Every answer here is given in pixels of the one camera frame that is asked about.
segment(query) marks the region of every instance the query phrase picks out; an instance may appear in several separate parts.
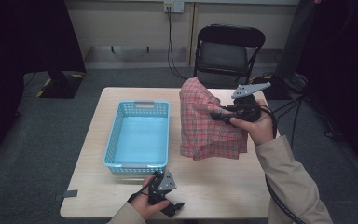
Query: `chair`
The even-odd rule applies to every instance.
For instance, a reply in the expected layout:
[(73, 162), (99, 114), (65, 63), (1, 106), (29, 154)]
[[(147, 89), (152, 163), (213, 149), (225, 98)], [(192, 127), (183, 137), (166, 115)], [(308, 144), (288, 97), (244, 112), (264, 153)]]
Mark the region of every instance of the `chair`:
[[(264, 34), (253, 28), (237, 25), (212, 24), (202, 28), (198, 35), (193, 77), (197, 72), (249, 78), (255, 57), (264, 45)], [(248, 60), (248, 51), (253, 50)]]

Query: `table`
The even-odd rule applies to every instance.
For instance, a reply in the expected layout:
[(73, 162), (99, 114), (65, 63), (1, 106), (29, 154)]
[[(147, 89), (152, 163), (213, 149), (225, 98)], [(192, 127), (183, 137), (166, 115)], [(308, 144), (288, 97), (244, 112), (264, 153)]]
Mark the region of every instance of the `table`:
[[(209, 158), (193, 161), (180, 155), (180, 89), (105, 88), (89, 126), (68, 190), (76, 197), (65, 198), (61, 215), (67, 218), (112, 217), (128, 198), (141, 188), (143, 177), (113, 175), (103, 166), (103, 154), (121, 100), (166, 100), (171, 103), (169, 163), (167, 170), (177, 189), (167, 195), (173, 203), (185, 203), (173, 218), (267, 217), (269, 193), (264, 172), (248, 141), (248, 153), (238, 160)], [(221, 105), (232, 105), (234, 90), (210, 90)], [(265, 99), (259, 91), (256, 99)], [(167, 218), (161, 213), (152, 218)]]

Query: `beige sleeve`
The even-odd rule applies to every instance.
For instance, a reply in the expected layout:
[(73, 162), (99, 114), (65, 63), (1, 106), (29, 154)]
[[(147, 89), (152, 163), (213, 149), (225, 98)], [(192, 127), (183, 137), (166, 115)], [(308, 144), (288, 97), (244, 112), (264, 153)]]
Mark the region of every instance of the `beige sleeve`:
[[(305, 223), (333, 223), (319, 198), (316, 183), (295, 160), (285, 136), (260, 145), (255, 151), (268, 182), (287, 208)], [(268, 223), (293, 221), (271, 200)]]
[(113, 216), (108, 224), (146, 224), (141, 215), (130, 205), (125, 203)]

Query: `plaid shirt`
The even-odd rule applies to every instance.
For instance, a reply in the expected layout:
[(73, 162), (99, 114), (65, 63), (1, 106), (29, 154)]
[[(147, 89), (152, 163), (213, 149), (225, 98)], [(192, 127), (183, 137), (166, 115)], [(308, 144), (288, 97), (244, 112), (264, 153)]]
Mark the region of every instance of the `plaid shirt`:
[(247, 152), (248, 133), (220, 120), (210, 113), (231, 113), (220, 108), (214, 97), (196, 77), (184, 83), (181, 100), (182, 144), (180, 154), (200, 161), (209, 157), (238, 159)]

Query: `plastic basket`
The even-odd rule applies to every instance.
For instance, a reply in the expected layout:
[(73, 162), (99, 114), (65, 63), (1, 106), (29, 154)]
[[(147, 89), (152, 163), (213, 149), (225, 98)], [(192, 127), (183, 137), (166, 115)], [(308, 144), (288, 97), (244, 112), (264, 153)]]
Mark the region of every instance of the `plastic basket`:
[(113, 174), (164, 172), (169, 131), (169, 102), (120, 101), (103, 165)]

